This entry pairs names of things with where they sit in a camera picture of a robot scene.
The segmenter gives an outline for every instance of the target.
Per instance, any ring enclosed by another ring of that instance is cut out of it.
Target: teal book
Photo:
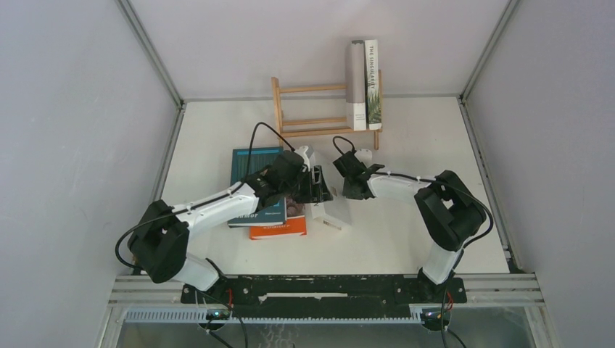
[[[250,159],[250,174],[270,165],[284,149],[278,147],[252,148]],[[246,175],[248,165],[248,149],[233,150],[231,164],[231,185],[240,181]],[[284,198],[271,207],[250,215],[240,216],[228,221],[228,227],[275,226],[286,223],[286,202]]]

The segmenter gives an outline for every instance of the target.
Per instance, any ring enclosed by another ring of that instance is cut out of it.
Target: white wall
[[[133,0],[180,94],[271,96],[344,81],[344,49],[379,40],[386,94],[459,94],[507,0]]]
[[[615,3],[524,1],[469,102],[565,347],[612,347]]]
[[[175,107],[117,5],[3,1],[0,347],[91,347]]]

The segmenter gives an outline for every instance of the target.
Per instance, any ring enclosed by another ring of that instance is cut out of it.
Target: book spine
[[[353,41],[346,50],[346,124],[354,131],[367,129],[365,54],[363,41]]]
[[[382,128],[377,40],[365,40],[365,60],[367,124],[369,129],[376,130]]]

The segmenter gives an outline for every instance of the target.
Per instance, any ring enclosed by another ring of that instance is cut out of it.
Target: gray wall
[[[112,0],[0,8],[0,347],[91,347],[175,107]]]
[[[469,112],[565,347],[612,347],[615,2],[524,1]]]

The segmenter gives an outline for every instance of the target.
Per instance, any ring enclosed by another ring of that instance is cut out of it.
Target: white tabletop
[[[343,99],[283,100],[285,117],[344,114]],[[248,147],[258,121],[271,125],[272,101],[195,101],[187,105],[162,198],[186,203],[228,188],[231,150]],[[485,204],[487,196],[455,98],[385,98],[380,150],[373,162],[397,173],[437,175],[453,170]],[[331,159],[332,136],[291,138]],[[371,133],[350,134],[357,148],[373,150]],[[276,146],[274,134],[260,128],[255,146]],[[227,274],[384,274],[416,273],[432,240],[418,209],[389,199],[350,201],[352,227],[343,231],[310,221],[307,235],[253,241],[247,228],[226,224],[193,240],[189,251],[209,257]],[[485,223],[479,233],[487,227]],[[497,231],[472,244],[458,273],[508,273]]]

